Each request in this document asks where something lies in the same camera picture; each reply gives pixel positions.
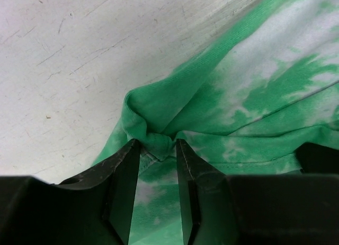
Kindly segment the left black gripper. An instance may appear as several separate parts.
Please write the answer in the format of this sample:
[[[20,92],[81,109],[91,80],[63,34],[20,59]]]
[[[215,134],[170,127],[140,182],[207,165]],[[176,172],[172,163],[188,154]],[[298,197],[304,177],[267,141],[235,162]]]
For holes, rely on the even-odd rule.
[[[338,244],[338,150],[295,156],[300,174],[226,175],[177,140],[184,244]]]

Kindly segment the green white tie-dye trousers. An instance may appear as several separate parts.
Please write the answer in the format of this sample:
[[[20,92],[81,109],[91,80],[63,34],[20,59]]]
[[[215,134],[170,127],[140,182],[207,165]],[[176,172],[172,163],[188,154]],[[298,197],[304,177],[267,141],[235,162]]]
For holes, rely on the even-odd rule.
[[[300,168],[305,142],[338,147],[338,0],[262,0],[165,79],[131,90],[97,161],[140,156],[130,244],[182,244],[175,141],[226,174]]]

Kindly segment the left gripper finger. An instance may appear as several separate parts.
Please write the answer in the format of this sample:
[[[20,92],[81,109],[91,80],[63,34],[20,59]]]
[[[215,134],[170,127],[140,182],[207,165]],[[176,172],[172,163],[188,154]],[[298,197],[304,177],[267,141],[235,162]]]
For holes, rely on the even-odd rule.
[[[128,244],[140,143],[59,184],[1,177],[1,244]]]

